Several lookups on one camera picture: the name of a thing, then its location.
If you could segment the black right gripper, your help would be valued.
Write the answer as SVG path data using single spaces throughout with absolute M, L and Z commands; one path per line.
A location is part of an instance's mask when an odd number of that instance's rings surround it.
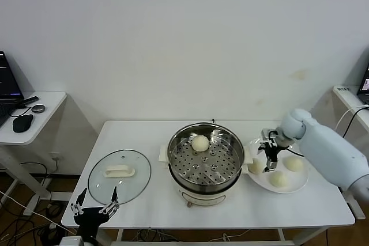
M 263 151 L 265 151 L 267 157 L 266 167 L 264 168 L 263 172 L 274 171 L 278 164 L 278 154 L 282 151 L 282 148 L 279 146 L 270 146 L 266 143 L 260 143 L 257 154 L 261 154 Z

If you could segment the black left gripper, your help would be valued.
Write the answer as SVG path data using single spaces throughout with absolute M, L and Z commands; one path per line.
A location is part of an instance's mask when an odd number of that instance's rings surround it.
M 101 224 L 108 222 L 119 209 L 117 187 L 114 187 L 111 201 L 104 207 L 82 208 L 87 188 L 79 194 L 75 203 L 71 203 L 74 222 L 78 226 L 77 235 L 81 237 L 96 237 Z

